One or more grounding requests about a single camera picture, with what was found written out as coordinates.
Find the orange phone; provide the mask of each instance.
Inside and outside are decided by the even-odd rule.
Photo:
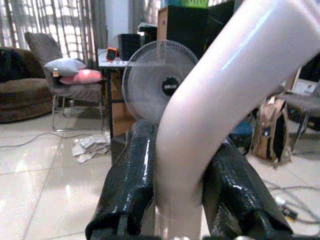
[[[112,62],[113,60],[115,60],[116,56],[117,56],[118,50],[116,48],[113,47],[108,47],[106,50],[106,60],[108,62]]]

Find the crumpled paper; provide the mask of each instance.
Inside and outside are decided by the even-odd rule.
[[[95,134],[81,139],[72,147],[72,155],[78,164],[92,159],[96,154],[104,155],[110,150],[111,138],[109,132]]]

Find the fan grille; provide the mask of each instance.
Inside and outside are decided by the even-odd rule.
[[[159,123],[170,97],[161,91],[165,77],[183,82],[198,59],[190,49],[171,40],[150,42],[130,58],[122,78],[122,95],[137,119]]]

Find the white tile floor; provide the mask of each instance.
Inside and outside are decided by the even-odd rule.
[[[24,143],[34,136],[51,132],[51,115],[36,119],[0,124],[0,146]],[[78,125],[94,127],[94,119],[66,119],[57,116],[59,127]],[[297,125],[291,123],[290,131]],[[73,136],[77,133],[65,133]],[[301,139],[300,149],[320,150],[320,135]],[[81,137],[61,139],[42,136],[18,148],[0,148],[0,239],[2,240],[84,240],[84,230],[90,221],[108,170],[111,154],[95,157],[78,165],[72,157],[71,147]],[[266,161],[247,156],[248,161],[266,180],[280,186],[306,185],[320,187],[320,155],[293,156],[292,162],[274,169]],[[320,215],[320,192],[293,190],[314,213]],[[290,200],[281,191],[275,196]],[[310,219],[300,212],[301,217]],[[318,225],[289,222],[297,234],[314,234]],[[202,226],[202,233],[208,232]]]

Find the table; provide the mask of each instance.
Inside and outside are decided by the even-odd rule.
[[[103,76],[106,77],[110,137],[113,138],[114,126],[113,126],[112,104],[124,103],[125,101],[123,99],[112,99],[111,72],[124,69],[128,65],[128,61],[122,61],[119,57],[116,57],[114,61],[107,61],[106,53],[107,53],[106,49],[98,48],[97,60],[98,60],[99,70],[102,72]]]

